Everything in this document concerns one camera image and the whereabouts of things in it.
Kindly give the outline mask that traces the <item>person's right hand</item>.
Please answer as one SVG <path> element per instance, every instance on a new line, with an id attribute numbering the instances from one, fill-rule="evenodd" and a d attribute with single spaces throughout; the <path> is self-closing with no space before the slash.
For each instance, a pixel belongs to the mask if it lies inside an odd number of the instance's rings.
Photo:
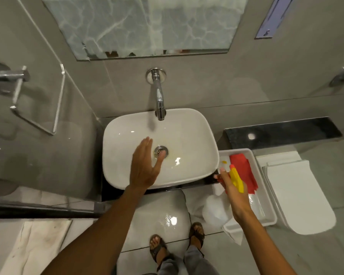
<path id="1" fill-rule="evenodd" d="M 232 183 L 225 168 L 220 168 L 220 174 L 226 174 L 226 186 L 223 186 L 231 205 L 234 219 L 241 223 L 247 216 L 252 215 L 253 211 L 249 203 L 247 187 L 243 187 L 243 193 Z"/>

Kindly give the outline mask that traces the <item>person's left hand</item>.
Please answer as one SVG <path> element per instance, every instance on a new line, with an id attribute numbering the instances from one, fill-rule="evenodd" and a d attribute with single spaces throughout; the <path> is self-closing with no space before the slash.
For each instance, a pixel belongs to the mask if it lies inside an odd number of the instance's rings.
<path id="1" fill-rule="evenodd" d="M 146 191 L 155 183 L 160 171 L 153 171 L 154 166 L 152 166 L 151 158 L 152 144 L 153 139 L 146 137 L 135 149 L 131 162 L 130 184 L 127 188 Z"/>

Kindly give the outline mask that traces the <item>spray bottle with yellow trigger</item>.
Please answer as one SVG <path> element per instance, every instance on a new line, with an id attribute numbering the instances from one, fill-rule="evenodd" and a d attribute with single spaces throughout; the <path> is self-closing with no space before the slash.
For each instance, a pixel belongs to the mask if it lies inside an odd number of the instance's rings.
<path id="1" fill-rule="evenodd" d="M 230 165 L 228 174 L 231 184 L 236 187 L 239 193 L 244 193 L 243 180 L 234 165 Z M 202 217 L 206 223 L 215 227 L 223 227 L 233 219 L 231 204 L 225 190 L 221 195 L 212 194 L 206 198 L 202 208 Z"/>

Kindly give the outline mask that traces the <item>person's left sandal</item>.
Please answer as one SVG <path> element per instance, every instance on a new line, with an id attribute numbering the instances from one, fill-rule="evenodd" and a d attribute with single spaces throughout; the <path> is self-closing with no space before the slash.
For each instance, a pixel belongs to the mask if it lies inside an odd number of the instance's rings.
<path id="1" fill-rule="evenodd" d="M 150 238 L 150 254 L 158 267 L 170 255 L 165 241 L 158 234 L 154 234 Z"/>

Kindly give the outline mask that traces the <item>glass shower partition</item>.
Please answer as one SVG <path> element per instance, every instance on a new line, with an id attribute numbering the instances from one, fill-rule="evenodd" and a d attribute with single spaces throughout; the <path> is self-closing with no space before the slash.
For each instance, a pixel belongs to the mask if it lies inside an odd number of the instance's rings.
<path id="1" fill-rule="evenodd" d="M 101 124 L 70 76 L 41 0 L 0 0 L 0 217 L 73 217 L 101 198 Z"/>

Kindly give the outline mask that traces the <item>metal wall panel with slots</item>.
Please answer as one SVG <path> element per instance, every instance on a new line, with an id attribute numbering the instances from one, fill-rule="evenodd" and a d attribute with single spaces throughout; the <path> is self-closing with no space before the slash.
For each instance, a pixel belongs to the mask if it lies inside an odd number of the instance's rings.
<path id="1" fill-rule="evenodd" d="M 294 0 L 274 0 L 254 39 L 261 40 L 273 38 L 293 1 Z"/>

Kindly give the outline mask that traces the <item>chrome wall faucet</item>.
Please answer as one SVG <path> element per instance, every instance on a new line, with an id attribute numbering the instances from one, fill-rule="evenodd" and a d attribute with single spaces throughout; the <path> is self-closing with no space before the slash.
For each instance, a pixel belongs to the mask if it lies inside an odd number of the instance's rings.
<path id="1" fill-rule="evenodd" d="M 146 81 L 156 90 L 155 115 L 159 121 L 163 121 L 166 115 L 162 83 L 165 81 L 166 72 L 160 68 L 151 68 L 146 72 Z"/>

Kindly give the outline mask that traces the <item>red cloth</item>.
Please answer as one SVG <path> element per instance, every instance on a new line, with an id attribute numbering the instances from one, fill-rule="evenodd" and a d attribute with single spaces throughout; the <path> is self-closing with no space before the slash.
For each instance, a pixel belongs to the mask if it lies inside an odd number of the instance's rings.
<path id="1" fill-rule="evenodd" d="M 230 163 L 235 166 L 240 178 L 245 182 L 248 194 L 255 194 L 258 189 L 257 181 L 252 173 L 249 160 L 243 153 L 229 156 Z"/>

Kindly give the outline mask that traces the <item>person's right forearm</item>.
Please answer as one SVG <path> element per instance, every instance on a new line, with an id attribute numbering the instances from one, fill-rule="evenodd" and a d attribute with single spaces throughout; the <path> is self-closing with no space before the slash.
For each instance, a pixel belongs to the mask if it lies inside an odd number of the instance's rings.
<path id="1" fill-rule="evenodd" d="M 232 212 L 246 236 L 260 275 L 297 275 L 251 208 Z"/>

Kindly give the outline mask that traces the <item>foam-smeared wall mirror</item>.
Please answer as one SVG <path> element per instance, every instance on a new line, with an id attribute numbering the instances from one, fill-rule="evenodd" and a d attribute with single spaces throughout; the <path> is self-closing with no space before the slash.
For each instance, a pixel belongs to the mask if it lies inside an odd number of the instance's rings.
<path id="1" fill-rule="evenodd" d="M 41 0 L 78 61 L 227 53 L 248 0 Z"/>

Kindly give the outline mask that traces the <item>white ceramic sink basin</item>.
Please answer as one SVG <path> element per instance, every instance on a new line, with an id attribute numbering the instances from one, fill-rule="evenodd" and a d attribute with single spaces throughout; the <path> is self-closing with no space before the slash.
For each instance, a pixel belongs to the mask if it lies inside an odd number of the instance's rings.
<path id="1" fill-rule="evenodd" d="M 129 185 L 132 155 L 143 138 L 153 139 L 151 165 L 165 150 L 156 182 L 165 188 L 203 179 L 219 165 L 219 151 L 206 118 L 190 108 L 166 111 L 159 121 L 154 111 L 120 116 L 112 120 L 103 135 L 102 168 L 105 180 L 114 188 Z"/>

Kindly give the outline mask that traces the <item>white toilet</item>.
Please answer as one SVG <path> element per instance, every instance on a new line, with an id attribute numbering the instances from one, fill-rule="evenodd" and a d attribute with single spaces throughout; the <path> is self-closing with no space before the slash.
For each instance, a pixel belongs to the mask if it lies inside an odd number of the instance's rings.
<path id="1" fill-rule="evenodd" d="M 298 235 L 333 229 L 336 216 L 308 160 L 297 151 L 256 157 L 267 186 L 278 226 Z"/>

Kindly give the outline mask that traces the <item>person's grey trouser legs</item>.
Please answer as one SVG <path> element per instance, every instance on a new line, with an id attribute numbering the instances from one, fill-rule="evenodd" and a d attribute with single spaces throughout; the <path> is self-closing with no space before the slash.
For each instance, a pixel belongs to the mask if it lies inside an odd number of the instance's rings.
<path id="1" fill-rule="evenodd" d="M 220 275 L 216 268 L 195 247 L 190 246 L 184 253 L 184 265 L 188 275 Z M 179 266 L 173 254 L 167 254 L 157 268 L 157 275 L 178 275 Z"/>

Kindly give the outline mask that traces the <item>white marble threshold slab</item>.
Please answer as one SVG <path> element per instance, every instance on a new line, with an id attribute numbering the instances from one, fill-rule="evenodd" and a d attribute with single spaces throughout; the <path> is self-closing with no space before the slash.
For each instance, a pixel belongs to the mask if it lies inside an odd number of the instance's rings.
<path id="1" fill-rule="evenodd" d="M 72 221 L 25 221 L 0 275 L 41 275 L 58 255 Z"/>

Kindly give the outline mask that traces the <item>person's left forearm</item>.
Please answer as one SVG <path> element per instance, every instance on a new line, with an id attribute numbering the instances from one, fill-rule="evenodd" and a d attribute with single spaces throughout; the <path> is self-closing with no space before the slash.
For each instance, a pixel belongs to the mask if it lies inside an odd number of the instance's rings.
<path id="1" fill-rule="evenodd" d="M 110 209 L 67 245 L 41 275 L 111 275 L 146 189 L 128 186 Z"/>

